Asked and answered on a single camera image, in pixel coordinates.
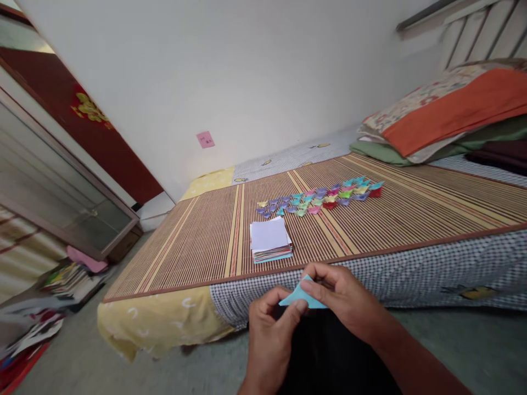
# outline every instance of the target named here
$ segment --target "green blanket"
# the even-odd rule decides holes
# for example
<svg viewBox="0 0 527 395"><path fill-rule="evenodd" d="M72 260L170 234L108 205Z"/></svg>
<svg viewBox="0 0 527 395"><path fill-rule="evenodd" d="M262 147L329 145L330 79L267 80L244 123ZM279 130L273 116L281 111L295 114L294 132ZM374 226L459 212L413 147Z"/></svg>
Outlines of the green blanket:
<svg viewBox="0 0 527 395"><path fill-rule="evenodd" d="M446 147L441 148L430 157L432 162L447 156L466 154L481 149L489 141L512 141L527 138L527 114L509 118L487 125L484 128L465 136ZM394 166L412 166L415 163L402 157L391 145L356 141L350 150L361 155L370 156Z"/></svg>

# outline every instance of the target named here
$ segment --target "bed headboard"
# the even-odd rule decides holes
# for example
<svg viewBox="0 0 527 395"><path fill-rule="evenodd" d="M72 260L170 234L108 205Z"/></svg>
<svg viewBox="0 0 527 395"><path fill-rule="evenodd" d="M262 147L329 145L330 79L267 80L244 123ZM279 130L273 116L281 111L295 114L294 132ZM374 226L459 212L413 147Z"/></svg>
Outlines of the bed headboard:
<svg viewBox="0 0 527 395"><path fill-rule="evenodd" d="M440 72L467 61L527 58L527 0L480 0L444 24Z"/></svg>

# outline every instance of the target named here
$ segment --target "person's left hand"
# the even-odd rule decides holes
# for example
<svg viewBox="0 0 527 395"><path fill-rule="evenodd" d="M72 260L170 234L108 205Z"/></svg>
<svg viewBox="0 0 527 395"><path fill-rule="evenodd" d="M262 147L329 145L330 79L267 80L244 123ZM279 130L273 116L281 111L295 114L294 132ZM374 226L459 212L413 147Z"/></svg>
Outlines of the person's left hand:
<svg viewBox="0 0 527 395"><path fill-rule="evenodd" d="M251 303L249 308L249 361L245 380L238 394L274 394L287 373L291 358L291 338L307 311L307 302L299 299L277 321L274 307L291 291L276 286Z"/></svg>

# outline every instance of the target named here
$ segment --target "concrete floor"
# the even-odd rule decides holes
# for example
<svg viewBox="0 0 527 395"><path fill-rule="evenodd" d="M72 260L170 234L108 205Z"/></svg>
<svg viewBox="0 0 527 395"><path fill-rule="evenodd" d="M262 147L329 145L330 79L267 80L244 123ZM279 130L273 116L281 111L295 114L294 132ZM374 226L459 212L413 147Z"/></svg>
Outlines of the concrete floor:
<svg viewBox="0 0 527 395"><path fill-rule="evenodd" d="M121 263L147 240L142 237ZM51 347L17 394L234 394L245 374L248 333L174 349L155 362L146 354L133 364L99 336L97 305L107 287L68 317ZM395 317L474 394L524 394L527 388L527 315L468 309L393 311Z"/></svg>

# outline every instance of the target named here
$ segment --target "bamboo mat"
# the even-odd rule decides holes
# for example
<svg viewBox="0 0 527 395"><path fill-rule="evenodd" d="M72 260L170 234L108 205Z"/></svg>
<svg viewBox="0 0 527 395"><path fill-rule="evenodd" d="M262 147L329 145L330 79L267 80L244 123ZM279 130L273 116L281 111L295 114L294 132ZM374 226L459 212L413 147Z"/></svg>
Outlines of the bamboo mat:
<svg viewBox="0 0 527 395"><path fill-rule="evenodd" d="M253 264L256 203L366 175L383 196L284 217L292 258ZM349 154L181 201L104 302L153 295L527 228L527 190L434 166L397 168Z"/></svg>

